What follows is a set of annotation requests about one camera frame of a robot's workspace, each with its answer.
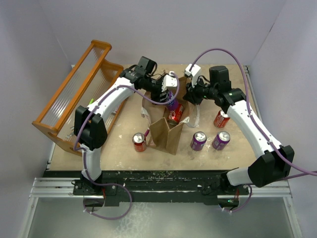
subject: purple can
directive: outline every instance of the purple can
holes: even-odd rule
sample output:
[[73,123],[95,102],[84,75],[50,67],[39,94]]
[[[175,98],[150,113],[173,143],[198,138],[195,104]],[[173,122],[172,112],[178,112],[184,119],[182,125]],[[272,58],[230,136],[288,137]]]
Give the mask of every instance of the purple can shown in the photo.
[[226,131],[221,131],[221,132],[218,132],[218,134],[214,138],[212,142],[212,146],[216,150],[222,150],[229,143],[229,141],[230,141],[229,133]]
[[198,131],[193,135],[192,142],[190,143],[190,147],[192,147],[195,151],[200,151],[203,149],[204,144],[207,141],[206,134],[202,131]]
[[[168,93],[168,99],[167,100],[170,100],[172,97],[174,97],[174,94],[169,91]],[[166,105],[167,109],[169,109],[170,111],[174,111],[177,109],[178,107],[178,101],[177,99],[175,98],[172,102],[170,102],[169,104]]]

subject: white wall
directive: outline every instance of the white wall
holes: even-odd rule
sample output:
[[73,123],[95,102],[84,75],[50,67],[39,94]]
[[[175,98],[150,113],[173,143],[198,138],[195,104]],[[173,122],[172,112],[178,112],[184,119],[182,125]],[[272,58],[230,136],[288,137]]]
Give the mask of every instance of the white wall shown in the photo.
[[[285,0],[39,0],[70,62],[92,39],[107,41],[111,61],[190,63],[223,47],[250,64]],[[233,63],[212,53],[200,63]]]
[[[250,69],[264,124],[308,170],[317,170],[316,26],[316,0],[288,0]],[[289,182],[304,235],[315,238],[317,178]]]
[[36,0],[0,1],[0,231],[16,238],[51,141],[31,122],[70,71]]

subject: table top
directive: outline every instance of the table top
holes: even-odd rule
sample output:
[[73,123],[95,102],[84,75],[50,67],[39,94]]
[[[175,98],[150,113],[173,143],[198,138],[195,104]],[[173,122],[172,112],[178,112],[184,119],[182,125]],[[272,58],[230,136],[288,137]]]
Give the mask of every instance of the table top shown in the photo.
[[[157,73],[174,71],[183,76],[185,64],[161,64]],[[209,77],[209,68],[214,65],[205,64],[202,74]],[[244,84],[237,65],[226,65],[229,69],[233,88],[241,88]],[[251,106],[255,109],[254,101],[250,98]],[[220,108],[213,100],[203,100],[200,105],[200,122],[197,128],[183,126],[176,155],[171,155],[154,148],[147,148],[144,152],[136,152],[132,144],[132,136],[137,132],[144,133],[148,122],[141,117],[142,98],[138,94],[129,97],[122,108],[106,143],[102,147],[102,170],[229,170],[236,167],[247,167],[255,160],[251,146],[233,120],[229,120],[225,128],[216,128],[213,120]],[[195,120],[196,112],[191,115],[191,122]],[[216,151],[211,143],[219,131],[227,131],[231,140],[222,150]],[[207,142],[202,151],[194,151],[190,147],[192,136],[197,131],[207,135]],[[82,158],[55,147],[50,170],[68,171],[82,170]]]

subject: metal frame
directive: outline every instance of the metal frame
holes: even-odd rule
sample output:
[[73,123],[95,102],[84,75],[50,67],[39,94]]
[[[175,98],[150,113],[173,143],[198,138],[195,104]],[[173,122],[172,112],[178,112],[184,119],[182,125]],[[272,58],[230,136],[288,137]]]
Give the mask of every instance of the metal frame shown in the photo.
[[[251,94],[254,100],[254,104],[256,107],[256,111],[258,114],[258,117],[260,120],[261,114],[258,108],[258,104],[256,102],[254,91],[251,85],[251,80],[249,76],[249,70],[248,67],[244,67],[248,83],[250,86]],[[49,161],[47,164],[47,171],[50,170],[50,164],[53,156],[55,143],[52,145]],[[73,189],[74,185],[72,184],[72,181],[79,178],[35,178],[32,190],[30,193],[29,203],[27,207],[27,211],[22,223],[22,227],[20,230],[19,238],[27,238],[30,227],[32,224],[33,216],[35,213],[36,205],[39,198],[78,198],[83,196],[74,196],[73,195]],[[292,201],[292,194],[289,187],[288,181],[279,181],[274,182],[271,184],[268,184],[265,187],[257,188],[255,186],[252,186],[253,193],[252,197],[282,197],[285,204],[285,209],[287,211],[288,219],[292,228],[292,232],[295,238],[302,238],[302,232],[296,217],[295,209],[293,206]],[[97,195],[90,195],[86,196],[85,198],[103,198],[103,196],[97,196]],[[232,195],[218,195],[217,198],[233,198]]]

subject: can lid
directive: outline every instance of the can lid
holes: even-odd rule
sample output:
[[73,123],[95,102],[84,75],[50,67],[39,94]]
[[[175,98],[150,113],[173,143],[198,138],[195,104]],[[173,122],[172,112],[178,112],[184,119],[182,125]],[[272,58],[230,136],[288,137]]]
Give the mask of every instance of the can lid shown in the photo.
[[222,140],[222,141],[229,141],[230,140],[230,135],[226,131],[219,132],[218,136],[219,136],[220,140]]
[[226,113],[224,113],[223,110],[220,110],[220,115],[224,118],[229,118],[229,116]]
[[136,133],[132,137],[132,141],[135,143],[142,143],[145,140],[145,136],[142,133]]
[[199,141],[199,142],[203,142],[203,141],[205,141],[206,138],[207,138],[207,137],[206,137],[206,134],[203,133],[202,131],[196,132],[195,135],[194,135],[194,137],[195,137],[195,139],[196,139],[197,141]]

